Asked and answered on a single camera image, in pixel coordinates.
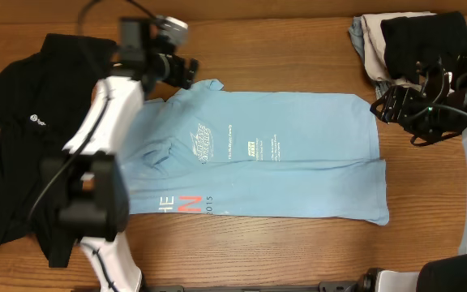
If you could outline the light blue printed t-shirt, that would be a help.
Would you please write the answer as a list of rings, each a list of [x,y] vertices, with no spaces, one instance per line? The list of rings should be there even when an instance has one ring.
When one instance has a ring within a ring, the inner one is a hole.
[[[145,102],[119,163],[134,214],[389,220],[375,117],[353,94],[203,80]]]

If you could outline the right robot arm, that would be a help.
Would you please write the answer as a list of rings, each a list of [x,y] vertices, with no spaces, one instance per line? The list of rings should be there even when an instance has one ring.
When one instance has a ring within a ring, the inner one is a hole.
[[[467,55],[456,72],[441,62],[418,64],[425,81],[420,91],[394,86],[371,105],[382,122],[397,123],[412,134],[411,144],[424,147],[460,136],[467,168]],[[321,291],[467,291],[467,199],[465,229],[458,254],[425,264],[417,273],[371,268],[358,281],[323,283]]]

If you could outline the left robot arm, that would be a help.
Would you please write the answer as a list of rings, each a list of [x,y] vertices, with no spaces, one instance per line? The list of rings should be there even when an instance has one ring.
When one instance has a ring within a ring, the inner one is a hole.
[[[176,55],[188,25],[173,17],[123,18],[118,60],[96,67],[96,96],[62,155],[45,158],[45,188],[36,205],[51,219],[49,265],[66,267],[81,247],[103,291],[145,291],[125,229],[130,202],[118,165],[118,150],[157,83],[188,89],[199,63]]]

